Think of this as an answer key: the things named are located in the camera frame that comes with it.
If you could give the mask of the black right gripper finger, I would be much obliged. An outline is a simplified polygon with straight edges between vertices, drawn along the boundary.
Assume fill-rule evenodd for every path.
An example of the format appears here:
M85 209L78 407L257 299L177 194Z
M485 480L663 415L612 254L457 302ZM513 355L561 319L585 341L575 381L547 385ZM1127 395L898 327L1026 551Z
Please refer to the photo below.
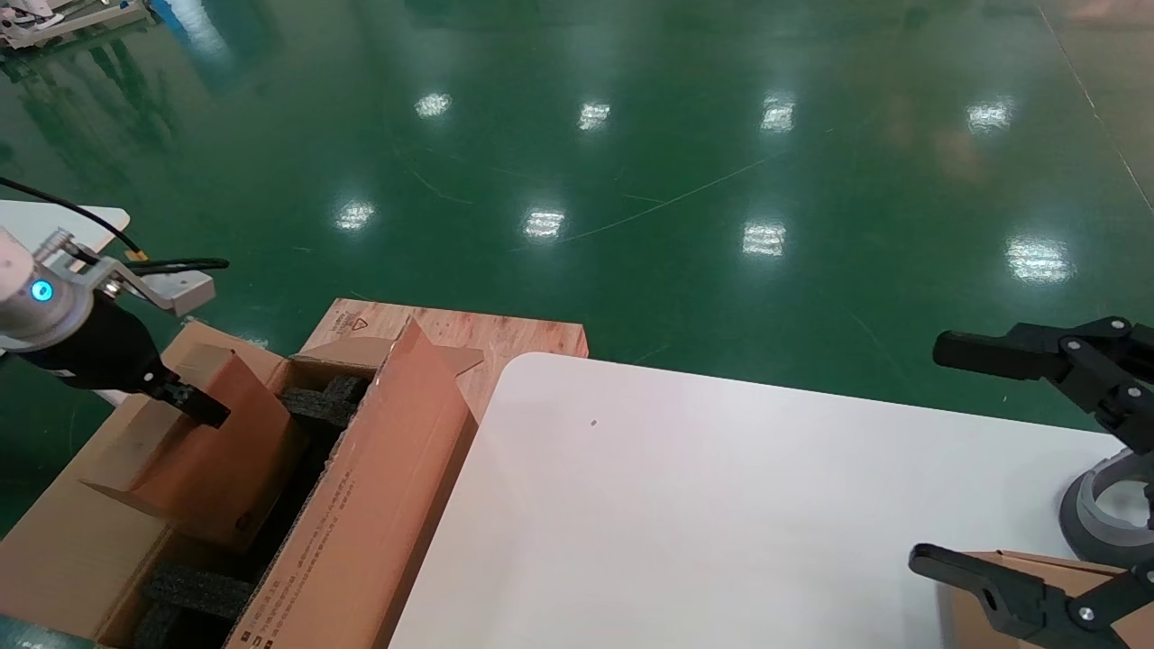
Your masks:
M1151 562L1129 570L1021 552L911 550L947 587L960 648L1151 648Z
M1153 448L1153 330L1110 316L1079 327L1019 322L1002 336L947 330L934 361L1006 379L1043 379L1130 452Z

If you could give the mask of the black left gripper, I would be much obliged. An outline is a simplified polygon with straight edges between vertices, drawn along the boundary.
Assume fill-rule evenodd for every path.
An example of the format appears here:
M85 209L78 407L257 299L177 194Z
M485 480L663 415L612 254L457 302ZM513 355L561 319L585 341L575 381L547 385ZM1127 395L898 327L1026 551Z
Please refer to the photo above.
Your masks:
M21 351L18 358L74 388L144 394L200 425L218 430L226 423L230 406L168 370L145 324L108 296L90 296L89 315L78 329L53 345Z

